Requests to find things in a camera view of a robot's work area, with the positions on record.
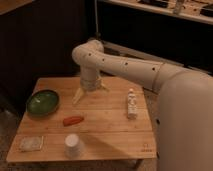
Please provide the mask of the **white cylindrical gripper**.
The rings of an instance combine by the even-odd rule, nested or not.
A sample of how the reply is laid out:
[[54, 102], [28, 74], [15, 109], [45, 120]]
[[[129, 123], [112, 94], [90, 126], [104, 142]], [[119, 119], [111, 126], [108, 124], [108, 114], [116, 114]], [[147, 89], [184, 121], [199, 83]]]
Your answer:
[[86, 91], [95, 91], [97, 90], [99, 87], [101, 90], [105, 90], [107, 92], [109, 92], [109, 89], [107, 88], [107, 86], [103, 83], [101, 83], [101, 79], [98, 78], [96, 80], [85, 80], [82, 79], [80, 81], [81, 87], [79, 87], [72, 99], [72, 103], [73, 104], [77, 104], [80, 99], [86, 94]]

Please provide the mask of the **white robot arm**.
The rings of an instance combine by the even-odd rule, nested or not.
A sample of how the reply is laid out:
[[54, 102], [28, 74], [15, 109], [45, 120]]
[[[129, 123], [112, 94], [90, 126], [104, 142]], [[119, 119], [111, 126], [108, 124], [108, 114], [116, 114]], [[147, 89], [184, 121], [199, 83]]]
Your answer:
[[213, 171], [213, 77], [169, 63], [109, 55], [90, 40], [75, 47], [79, 100], [102, 86], [102, 71], [157, 94], [157, 171]]

